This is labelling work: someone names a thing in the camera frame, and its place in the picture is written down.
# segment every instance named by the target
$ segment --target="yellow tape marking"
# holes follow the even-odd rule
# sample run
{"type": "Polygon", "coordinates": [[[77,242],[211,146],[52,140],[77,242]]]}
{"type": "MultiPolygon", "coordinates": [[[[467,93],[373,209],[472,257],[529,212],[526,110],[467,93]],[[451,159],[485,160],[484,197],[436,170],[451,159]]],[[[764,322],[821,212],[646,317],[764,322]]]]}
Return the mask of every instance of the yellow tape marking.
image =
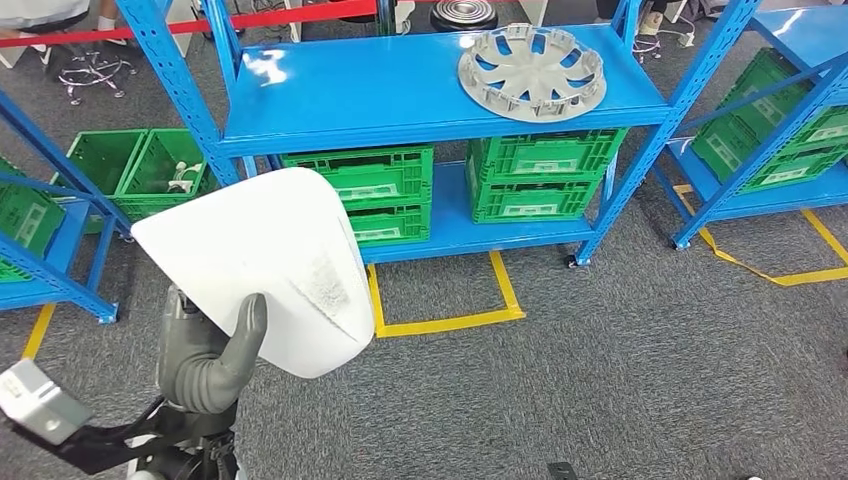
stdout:
{"type": "Polygon", "coordinates": [[[368,265],[368,271],[371,274],[368,278],[368,286],[371,290],[371,303],[374,305],[374,331],[377,338],[448,332],[526,317],[527,315],[518,305],[518,299],[515,297],[515,291],[512,289],[512,283],[509,281],[509,275],[506,272],[500,252],[489,252],[489,259],[492,261],[492,268],[495,271],[495,278],[498,281],[498,287],[501,290],[501,295],[503,295],[506,308],[441,320],[425,320],[396,325],[386,325],[383,317],[383,303],[380,300],[380,287],[377,283],[377,269],[374,265],[368,265]]]}
{"type": "Polygon", "coordinates": [[[53,318],[53,312],[56,311],[55,303],[48,303],[41,307],[38,313],[38,318],[35,319],[35,325],[32,326],[32,332],[29,334],[24,353],[21,358],[34,359],[41,347],[41,341],[44,340],[44,334],[47,333],[47,325],[50,324],[50,319],[53,318]]]}
{"type": "MultiPolygon", "coordinates": [[[[680,201],[683,202],[683,205],[686,206],[686,209],[689,210],[689,213],[694,215],[695,209],[689,203],[689,200],[687,200],[684,196],[687,193],[693,192],[692,186],[688,184],[675,185],[674,191],[675,193],[677,193],[677,197],[680,198],[680,201]]],[[[843,262],[845,262],[845,267],[828,268],[812,272],[793,273],[779,277],[772,277],[757,270],[754,267],[740,262],[739,260],[733,258],[733,256],[729,253],[719,249],[718,245],[716,244],[715,238],[710,233],[710,231],[707,230],[706,227],[703,227],[698,230],[698,235],[700,235],[701,238],[704,239],[704,242],[709,245],[710,249],[713,251],[713,254],[715,254],[715,256],[717,256],[718,258],[721,258],[722,260],[728,261],[735,265],[739,265],[740,267],[750,271],[751,273],[783,287],[792,287],[804,283],[829,282],[831,280],[842,280],[848,278],[848,251],[845,250],[845,247],[843,247],[842,244],[839,243],[838,240],[836,240],[836,237],[834,237],[833,234],[830,233],[830,230],[828,230],[827,227],[824,226],[821,220],[819,220],[819,218],[811,210],[802,209],[801,214],[804,215],[807,221],[809,221],[813,228],[816,229],[816,232],[818,232],[818,234],[830,246],[830,248],[832,248],[833,251],[836,252],[836,255],[838,255],[839,258],[843,262]]]]}

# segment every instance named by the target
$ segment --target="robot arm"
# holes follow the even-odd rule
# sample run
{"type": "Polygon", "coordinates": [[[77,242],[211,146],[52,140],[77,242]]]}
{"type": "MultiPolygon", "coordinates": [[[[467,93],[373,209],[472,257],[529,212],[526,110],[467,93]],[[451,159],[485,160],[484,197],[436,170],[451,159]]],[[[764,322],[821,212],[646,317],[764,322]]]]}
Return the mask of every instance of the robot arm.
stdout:
{"type": "Polygon", "coordinates": [[[12,430],[90,475],[140,459],[139,470],[148,478],[234,478],[230,427],[265,337],[265,297],[254,294],[242,302],[232,338],[174,286],[166,305],[157,368],[162,396],[136,421],[86,425],[90,410],[24,359],[0,374],[0,410],[12,430]],[[141,435],[153,438],[128,445],[141,435]]]}

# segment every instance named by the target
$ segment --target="green plastic crate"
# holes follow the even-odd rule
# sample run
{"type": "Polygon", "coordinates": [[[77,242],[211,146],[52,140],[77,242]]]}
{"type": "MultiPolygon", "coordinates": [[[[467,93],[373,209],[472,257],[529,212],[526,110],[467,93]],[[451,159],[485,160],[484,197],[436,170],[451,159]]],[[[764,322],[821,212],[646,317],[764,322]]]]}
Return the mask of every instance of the green plastic crate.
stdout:
{"type": "Polygon", "coordinates": [[[114,202],[130,220],[137,221],[188,202],[216,187],[215,176],[207,168],[188,130],[152,129],[114,202]],[[187,167],[200,164],[200,171],[184,177],[184,180],[194,180],[187,193],[168,193],[168,182],[174,180],[180,162],[187,167]]]}
{"type": "Polygon", "coordinates": [[[430,238],[430,204],[349,210],[361,247],[423,242],[430,238]]]}
{"type": "MultiPolygon", "coordinates": [[[[68,159],[85,176],[114,201],[118,188],[126,181],[147,138],[147,129],[80,132],[68,149],[68,159]]],[[[66,187],[67,183],[56,173],[50,180],[53,185],[66,187]]],[[[100,233],[103,219],[98,214],[88,217],[85,233],[100,233]]]]}
{"type": "MultiPolygon", "coordinates": [[[[740,119],[721,117],[699,132],[692,149],[723,182],[760,144],[740,119]]],[[[816,178],[848,152],[848,144],[775,155],[740,191],[762,190],[816,178]]]]}
{"type": "MultiPolygon", "coordinates": [[[[2,157],[0,171],[23,176],[2,157]]],[[[65,210],[49,195],[21,185],[0,183],[0,231],[33,254],[44,257],[64,218],[65,210]]],[[[29,279],[23,270],[0,260],[0,283],[29,279]]]]}
{"type": "MultiPolygon", "coordinates": [[[[721,102],[730,102],[766,89],[798,73],[786,58],[772,48],[764,48],[737,79],[736,84],[721,102]]],[[[763,141],[812,89],[813,83],[804,80],[781,89],[749,105],[733,110],[759,141],[763,141]]],[[[848,107],[831,107],[807,122],[793,136],[782,153],[796,153],[848,142],[848,107]]]]}
{"type": "Polygon", "coordinates": [[[556,183],[492,184],[466,164],[474,223],[573,220],[580,218],[601,182],[575,179],[556,183]]]}
{"type": "Polygon", "coordinates": [[[778,157],[769,162],[740,190],[750,192],[812,180],[845,157],[845,148],[821,147],[778,157]]]}
{"type": "Polygon", "coordinates": [[[427,203],[432,194],[432,145],[288,154],[282,162],[323,175],[348,210],[427,203]]]}
{"type": "Polygon", "coordinates": [[[627,129],[495,137],[468,142],[480,179],[534,183],[603,175],[627,129]]]}

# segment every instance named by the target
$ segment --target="crate label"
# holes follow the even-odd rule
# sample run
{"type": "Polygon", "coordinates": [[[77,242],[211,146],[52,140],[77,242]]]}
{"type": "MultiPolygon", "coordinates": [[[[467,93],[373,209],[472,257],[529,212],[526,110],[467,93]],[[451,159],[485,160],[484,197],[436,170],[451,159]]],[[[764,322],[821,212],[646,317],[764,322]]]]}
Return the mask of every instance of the crate label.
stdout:
{"type": "Polygon", "coordinates": [[[848,135],[848,125],[842,125],[840,127],[821,128],[819,130],[816,130],[816,132],[812,135],[810,135],[810,138],[808,138],[804,143],[827,140],[829,138],[841,137],[843,135],[848,135]]]}
{"type": "Polygon", "coordinates": [[[353,232],[353,236],[356,238],[357,242],[400,238],[400,228],[393,227],[382,228],[380,230],[360,230],[358,232],[353,232]]]}
{"type": "MultiPolygon", "coordinates": [[[[759,89],[757,87],[748,87],[748,89],[745,90],[744,95],[747,97],[748,95],[757,92],[759,92],[759,89]]],[[[760,112],[760,114],[762,114],[762,116],[764,116],[766,120],[768,120],[769,123],[772,124],[772,126],[777,126],[777,124],[780,123],[781,120],[783,120],[783,117],[785,116],[783,112],[778,110],[778,108],[774,106],[773,103],[771,103],[771,100],[769,100],[768,97],[764,97],[755,102],[752,102],[751,105],[753,105],[754,108],[756,108],[757,111],[760,112]]]]}
{"type": "Polygon", "coordinates": [[[504,207],[505,217],[526,217],[530,215],[556,215],[559,205],[508,205],[504,207]]]}
{"type": "Polygon", "coordinates": [[[398,196],[397,185],[368,185],[365,187],[337,188],[336,193],[342,200],[361,200],[363,198],[381,198],[398,196]]]}
{"type": "Polygon", "coordinates": [[[20,243],[22,247],[29,247],[32,238],[35,237],[35,232],[38,231],[38,226],[41,225],[41,220],[44,218],[46,207],[33,203],[29,207],[26,219],[21,223],[17,233],[15,233],[15,241],[20,243]]]}
{"type": "Polygon", "coordinates": [[[736,158],[736,154],[734,154],[733,150],[731,150],[727,147],[727,145],[725,145],[724,140],[722,140],[721,137],[718,136],[718,134],[714,133],[710,135],[709,138],[707,138],[707,143],[709,143],[710,146],[713,147],[713,151],[716,153],[716,155],[721,157],[721,160],[724,162],[724,164],[730,167],[731,170],[735,171],[736,168],[739,167],[740,162],[739,159],[736,158]]]}
{"type": "Polygon", "coordinates": [[[522,160],[512,173],[571,173],[577,171],[577,159],[522,160]]]}
{"type": "Polygon", "coordinates": [[[786,180],[794,180],[796,178],[801,178],[804,176],[804,174],[807,173],[807,170],[809,169],[810,167],[804,167],[795,170],[789,170],[786,172],[772,173],[771,175],[766,177],[765,180],[760,183],[760,185],[768,185],[770,183],[785,182],[786,180]]]}

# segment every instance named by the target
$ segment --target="stool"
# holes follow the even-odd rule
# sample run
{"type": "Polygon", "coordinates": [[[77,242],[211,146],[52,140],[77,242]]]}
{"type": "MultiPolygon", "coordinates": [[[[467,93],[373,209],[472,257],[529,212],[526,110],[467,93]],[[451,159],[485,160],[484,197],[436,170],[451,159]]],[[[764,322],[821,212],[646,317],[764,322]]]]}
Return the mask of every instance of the stool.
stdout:
{"type": "Polygon", "coordinates": [[[439,0],[430,9],[437,32],[464,32],[498,28],[498,12],[486,0],[439,0]]]}
{"type": "MultiPolygon", "coordinates": [[[[34,35],[64,32],[81,22],[86,16],[88,16],[87,11],[65,20],[34,25],[22,28],[20,31],[34,35]]],[[[65,92],[71,98],[71,105],[82,103],[82,99],[77,97],[75,92],[79,87],[91,87],[104,83],[114,90],[112,96],[115,98],[126,95],[126,92],[115,84],[115,76],[122,70],[127,71],[130,75],[135,75],[136,70],[132,64],[117,55],[114,56],[114,59],[106,60],[104,59],[106,55],[97,50],[94,45],[56,45],[52,47],[50,55],[54,55],[62,49],[70,57],[68,62],[62,66],[51,67],[48,61],[48,64],[45,65],[45,72],[48,75],[56,75],[59,82],[65,86],[65,92]]]]}

